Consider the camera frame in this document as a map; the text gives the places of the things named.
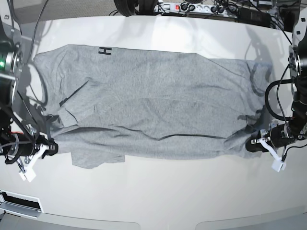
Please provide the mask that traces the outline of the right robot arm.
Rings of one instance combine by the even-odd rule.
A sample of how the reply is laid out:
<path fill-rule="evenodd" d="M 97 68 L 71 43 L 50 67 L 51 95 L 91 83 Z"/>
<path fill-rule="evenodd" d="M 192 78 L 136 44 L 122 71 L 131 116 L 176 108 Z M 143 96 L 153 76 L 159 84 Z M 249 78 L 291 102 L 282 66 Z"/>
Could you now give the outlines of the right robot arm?
<path fill-rule="evenodd" d="M 12 106 L 18 92 L 19 75 L 23 63 L 21 43 L 13 39 L 17 22 L 12 16 L 10 34 L 0 22 L 0 154 L 6 164 L 16 163 L 21 157 L 34 159 L 39 153 L 42 157 L 53 156 L 59 146 L 52 138 L 45 138 L 36 126 L 34 133 L 22 124 L 13 112 Z"/>

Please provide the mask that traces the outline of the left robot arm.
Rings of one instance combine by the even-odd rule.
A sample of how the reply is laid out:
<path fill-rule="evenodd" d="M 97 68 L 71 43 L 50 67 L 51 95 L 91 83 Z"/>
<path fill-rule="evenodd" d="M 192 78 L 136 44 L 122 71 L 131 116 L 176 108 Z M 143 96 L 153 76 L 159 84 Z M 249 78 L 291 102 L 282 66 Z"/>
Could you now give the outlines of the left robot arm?
<path fill-rule="evenodd" d="M 265 144 L 272 148 L 285 147 L 297 140 L 307 138 L 307 10 L 299 12 L 295 21 L 292 35 L 292 44 L 289 47 L 288 66 L 285 70 L 290 71 L 290 78 L 274 81 L 265 92 L 265 105 L 271 116 L 284 121 L 282 125 L 261 130 L 255 136 L 251 136 L 246 142 L 246 150 L 249 152 L 268 152 L 260 143 L 263 139 Z M 278 88 L 282 84 L 291 85 L 292 116 L 277 115 L 269 104 L 269 93 L 274 86 Z"/>

